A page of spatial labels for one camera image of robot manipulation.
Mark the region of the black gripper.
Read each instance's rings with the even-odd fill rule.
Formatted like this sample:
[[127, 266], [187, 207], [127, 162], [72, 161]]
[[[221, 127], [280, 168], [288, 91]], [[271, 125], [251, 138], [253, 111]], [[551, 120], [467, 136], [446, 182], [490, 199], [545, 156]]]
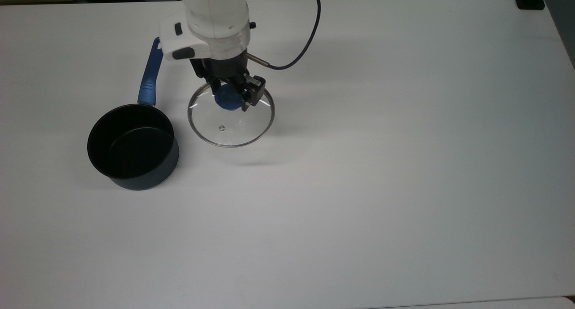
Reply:
[[257, 106], [263, 94], [265, 94], [266, 80], [261, 76], [250, 76], [247, 69], [246, 53], [230, 59], [190, 59], [190, 63], [199, 78], [203, 78], [209, 84], [212, 93], [216, 94], [221, 88], [222, 79], [231, 79], [240, 76], [245, 78], [243, 90], [240, 94], [242, 98], [242, 112], [247, 112], [251, 106]]

